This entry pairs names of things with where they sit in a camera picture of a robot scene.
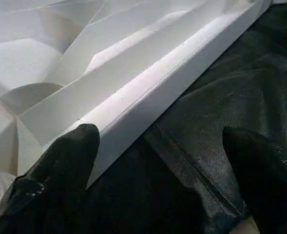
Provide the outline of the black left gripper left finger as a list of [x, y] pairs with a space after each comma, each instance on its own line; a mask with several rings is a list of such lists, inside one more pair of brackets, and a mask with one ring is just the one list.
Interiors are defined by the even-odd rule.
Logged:
[[100, 135], [81, 124], [57, 138], [0, 201], [0, 234], [85, 234], [87, 183]]

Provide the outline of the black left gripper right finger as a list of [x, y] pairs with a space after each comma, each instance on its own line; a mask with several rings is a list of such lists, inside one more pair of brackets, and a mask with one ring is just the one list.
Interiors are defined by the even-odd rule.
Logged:
[[224, 127], [222, 142], [262, 234], [287, 234], [287, 147], [244, 128]]

